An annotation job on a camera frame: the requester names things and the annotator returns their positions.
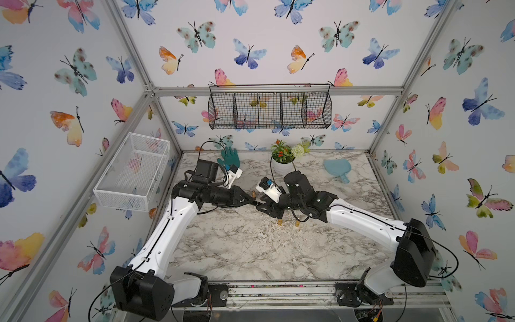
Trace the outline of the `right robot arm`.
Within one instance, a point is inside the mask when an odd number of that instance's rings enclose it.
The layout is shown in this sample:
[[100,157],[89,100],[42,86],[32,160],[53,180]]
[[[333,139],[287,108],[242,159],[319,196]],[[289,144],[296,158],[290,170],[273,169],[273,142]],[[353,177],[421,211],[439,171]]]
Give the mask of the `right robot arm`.
[[393,253],[393,259],[365,270],[351,294],[374,305],[390,289],[407,284],[424,288],[430,278],[436,249],[423,223],[393,220],[356,207],[335,194],[316,191],[299,171],[284,177],[286,188],[264,177],[256,186],[263,194],[256,209],[280,218],[286,211],[299,211],[309,219],[350,229]]

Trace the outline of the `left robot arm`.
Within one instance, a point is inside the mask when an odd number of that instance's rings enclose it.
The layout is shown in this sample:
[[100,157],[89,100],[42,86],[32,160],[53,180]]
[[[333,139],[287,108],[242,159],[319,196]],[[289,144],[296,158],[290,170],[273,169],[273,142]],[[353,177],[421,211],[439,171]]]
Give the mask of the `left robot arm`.
[[148,241],[127,266],[118,266],[111,273],[115,306],[154,321],[161,321],[173,305],[182,302],[204,306],[209,298],[206,276],[185,273],[178,280],[166,282],[172,255],[204,204],[237,208],[254,201],[238,186],[228,189],[188,181],[175,185],[165,214]]

